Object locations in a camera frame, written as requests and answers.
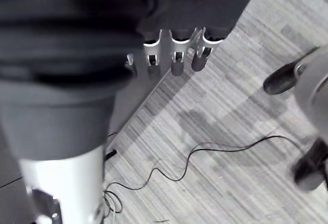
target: black cable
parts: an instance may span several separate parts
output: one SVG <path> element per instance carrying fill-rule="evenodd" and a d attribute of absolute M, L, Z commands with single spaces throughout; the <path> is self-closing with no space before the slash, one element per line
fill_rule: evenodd
<path fill-rule="evenodd" d="M 186 175 L 186 173 L 187 173 L 187 169 L 188 169 L 188 165 L 189 165 L 190 157 L 191 157 L 194 153 L 196 153 L 196 152 L 199 152 L 199 151 L 216 151 L 216 152 L 225 152 L 225 153 L 241 152 L 241 151 L 246 151 L 246 150 L 248 150 L 248 149 L 250 149 L 250 148 L 256 146 L 257 144 L 259 144 L 259 143 L 261 143 L 261 142 L 263 142 L 263 141 L 265 141 L 265 140 L 272 139 L 272 138 L 283 138 L 283 139 L 289 141 L 289 142 L 290 142 L 292 145 L 294 145 L 294 146 L 295 146 L 295 147 L 296 147 L 296 148 L 297 148 L 302 154 L 304 154 L 304 151 L 301 149 L 301 147 L 300 147 L 299 145 L 297 145 L 293 140 L 291 140 L 291 139 L 289 139 L 289 138 L 287 138 L 287 137 L 281 136 L 281 135 L 272 135 L 272 136 L 264 137 L 264 138 L 262 138 L 262 139 L 259 139 L 259 140 L 256 141 L 256 142 L 250 144 L 250 145 L 244 146 L 243 148 L 241 148 L 241 149 L 236 149 L 236 150 L 220 150 L 220 149 L 196 149 L 196 150 L 195 150 L 195 148 L 196 148 L 197 146 L 201 145 L 201 144 L 199 144 L 199 145 L 197 145 L 196 147 L 194 147 L 194 149 L 189 153 L 189 155 L 188 155 L 188 157 L 187 157 L 186 167 L 185 167 L 184 172 L 183 172 L 183 174 L 182 174 L 181 177 L 179 177 L 179 178 L 177 178 L 177 179 L 173 179 L 173 178 L 167 176 L 167 175 L 166 175 L 161 169 L 159 169 L 159 168 L 153 168 L 153 169 L 151 170 L 150 174 L 149 174 L 148 179 L 146 180 L 146 182 L 145 182 L 141 187 L 138 187 L 138 188 L 131 188 L 131 187 L 127 187 L 127 186 L 125 186 L 125 185 L 122 184 L 122 183 L 119 183 L 119 182 L 113 181 L 113 182 L 109 183 L 109 184 L 107 185 L 107 187 L 105 188 L 105 190 L 104 190 L 104 195 L 105 195 L 106 192 L 110 192 L 110 191 L 108 191 L 108 189 L 109 189 L 109 187 L 112 186 L 112 185 L 119 185 L 119 186 L 124 187 L 124 188 L 126 188 L 126 189 L 128 189 L 128 190 L 131 190 L 131 191 L 138 191 L 138 190 L 141 190 L 142 188 L 144 188 L 144 187 L 149 183 L 149 181 L 150 181 L 150 179 L 151 179 L 151 177 L 152 177 L 152 175 L 153 175 L 153 172 L 154 172 L 155 170 L 158 171 L 159 173 L 161 173 L 161 175 L 163 175 L 166 179 L 168 179 L 168 180 L 170 180 L 170 181 L 173 181 L 173 182 L 181 181 L 181 180 L 185 177 L 185 175 Z M 118 197 L 116 194 L 114 194 L 113 192 L 110 192 L 110 193 L 113 194 L 113 195 L 117 198 L 117 200 L 119 201 L 119 203 L 120 203 L 120 205 L 121 205 L 121 210 L 118 211 L 118 212 L 115 211 L 116 214 L 119 214 L 119 213 L 121 213 L 122 210 L 123 210 L 123 204 L 122 204 L 122 201 L 119 199 L 119 197 Z"/>
<path fill-rule="evenodd" d="M 14 183 L 14 182 L 16 182 L 16 181 L 19 181 L 19 180 L 22 179 L 22 178 L 23 178 L 23 177 L 19 177 L 19 178 L 17 178 L 17 179 L 12 180 L 11 182 L 8 182 L 8 183 L 2 185 L 2 186 L 0 186 L 0 189 L 6 187 L 6 186 L 8 186 L 8 185 L 10 185 L 10 184 L 12 184 L 12 183 Z"/>

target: metal bracket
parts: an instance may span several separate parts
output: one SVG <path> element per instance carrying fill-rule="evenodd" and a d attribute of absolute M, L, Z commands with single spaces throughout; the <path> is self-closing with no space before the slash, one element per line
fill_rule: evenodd
<path fill-rule="evenodd" d="M 211 54 L 213 54 L 219 44 L 223 41 L 222 39 L 217 41 L 210 41 L 205 38 L 206 27 L 203 27 L 201 37 L 197 44 L 197 57 L 208 58 Z"/>
<path fill-rule="evenodd" d="M 162 37 L 162 30 L 159 32 L 158 40 L 152 44 L 143 44 L 145 50 L 146 62 L 148 66 L 158 66 L 159 65 L 159 56 L 160 56 L 160 41 Z"/>
<path fill-rule="evenodd" d="M 183 63 L 184 58 L 187 54 L 188 49 L 191 47 L 191 45 L 199 39 L 199 36 L 201 34 L 201 29 L 195 28 L 193 34 L 191 35 L 190 39 L 179 41 L 172 37 L 172 32 L 169 30 L 170 36 L 171 36 L 171 55 L 172 55 L 172 61 L 174 63 L 181 62 Z"/>

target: black wire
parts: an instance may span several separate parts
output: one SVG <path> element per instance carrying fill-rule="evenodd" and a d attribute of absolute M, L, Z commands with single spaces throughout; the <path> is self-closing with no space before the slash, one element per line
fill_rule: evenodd
<path fill-rule="evenodd" d="M 114 196 L 116 197 L 116 199 L 118 200 L 119 204 L 121 205 L 120 210 L 119 210 L 119 211 L 115 211 L 115 213 L 116 213 L 116 214 L 120 214 L 120 213 L 122 213 L 122 211 L 123 211 L 123 203 L 122 203 L 121 199 L 120 199 L 115 193 L 113 193 L 112 191 L 104 191 L 104 195 L 109 196 L 108 193 L 114 195 Z M 107 200 L 107 203 L 106 203 L 106 204 L 107 204 L 109 210 L 112 211 L 112 212 L 114 212 L 114 210 L 110 207 L 108 200 Z"/>
<path fill-rule="evenodd" d="M 258 141 L 254 142 L 254 143 L 252 143 L 252 144 L 250 144 L 250 145 L 244 146 L 243 148 L 241 148 L 241 149 L 236 149 L 236 150 L 220 150 L 220 149 L 196 149 L 196 150 L 195 150 L 195 149 L 193 149 L 193 150 L 189 153 L 189 155 L 188 155 L 188 157 L 187 157 L 186 167 L 185 167 L 184 172 L 183 172 L 183 174 L 182 174 L 181 177 L 179 177 L 179 178 L 177 178 L 177 179 L 173 179 L 173 178 L 167 176 L 167 175 L 166 175 L 161 169 L 159 169 L 159 168 L 153 168 L 153 169 L 151 170 L 150 174 L 149 174 L 148 179 L 146 180 L 146 182 L 145 182 L 141 187 L 138 187 L 138 188 L 127 187 L 127 186 L 125 186 L 125 185 L 122 184 L 122 183 L 119 183 L 119 182 L 114 181 L 114 182 L 111 182 L 111 183 L 109 183 L 109 184 L 107 185 L 107 187 L 106 187 L 105 190 L 104 190 L 104 194 L 105 194 L 106 192 L 110 192 L 110 191 L 108 191 L 108 189 L 109 189 L 109 187 L 112 186 L 112 185 L 119 185 L 119 186 L 121 186 L 121 187 L 123 187 L 123 188 L 126 188 L 126 189 L 128 189 L 128 190 L 131 190 L 131 191 L 138 191 L 138 190 L 141 190 L 142 188 L 144 188 L 144 187 L 149 183 L 149 181 L 150 181 L 150 179 L 151 179 L 151 177 L 152 177 L 154 171 L 158 171 L 159 173 L 161 173 L 161 175 L 163 175 L 166 179 L 168 179 L 168 180 L 170 180 L 170 181 L 178 182 L 178 181 L 181 181 L 181 180 L 185 177 L 185 175 L 186 175 L 186 173 L 187 173 L 187 169 L 188 169 L 188 165 L 189 165 L 190 157 L 191 157 L 194 153 L 196 153 L 196 152 L 199 152 L 199 151 L 216 151 L 216 152 L 225 152 L 225 153 L 241 152 L 241 151 L 246 151 L 246 150 L 248 150 L 248 149 L 250 149 L 250 148 L 256 146 L 257 144 L 259 144 L 259 143 L 261 143 L 261 142 L 263 142 L 263 141 L 265 141 L 265 140 L 272 139 L 272 138 L 283 138 L 283 139 L 289 141 L 291 144 L 293 144 L 293 145 L 294 145 L 294 146 L 295 146 L 295 147 L 296 147 L 296 148 L 297 148 L 302 154 L 304 154 L 304 151 L 301 149 L 301 147 L 300 147 L 299 145 L 297 145 L 293 140 L 291 140 L 291 139 L 289 139 L 289 138 L 287 138 L 287 137 L 281 136 L 281 135 L 272 135 L 272 136 L 267 136 L 267 137 L 264 137 L 264 138 L 262 138 L 262 139 L 259 139 Z M 118 201 L 119 201 L 119 203 L 120 203 L 120 205 L 121 205 L 121 210 L 120 210 L 119 212 L 115 212 L 116 214 L 119 214 L 119 213 L 121 213 L 122 210 L 123 210 L 123 204 L 122 204 L 121 200 L 119 199 L 119 197 L 118 197 L 116 194 L 114 194 L 113 192 L 110 192 L 110 193 L 113 194 L 113 195 L 118 199 Z"/>
<path fill-rule="evenodd" d="M 107 138 L 109 138 L 109 137 L 111 137 L 113 135 L 117 135 L 117 134 L 118 134 L 117 132 L 111 133 L 111 134 L 107 135 Z"/>

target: gray carpet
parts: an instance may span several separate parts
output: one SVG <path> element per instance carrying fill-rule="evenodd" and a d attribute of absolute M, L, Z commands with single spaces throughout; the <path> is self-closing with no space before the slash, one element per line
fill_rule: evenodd
<path fill-rule="evenodd" d="M 315 129 L 293 92 L 270 97 L 261 85 L 284 63 L 327 42 L 328 0 L 252 0 L 207 67 L 194 73 L 188 59 L 183 76 L 168 74 L 115 138 L 118 155 L 106 164 L 106 184 L 138 187 L 154 164 L 179 177 L 201 142 L 228 149 L 220 144 L 280 134 L 311 146 Z M 303 193 L 292 182 L 290 167 L 299 156 L 282 139 L 238 154 L 199 152 L 181 182 L 155 173 L 137 192 L 113 186 L 124 204 L 116 223 L 327 223 L 324 186 Z"/>

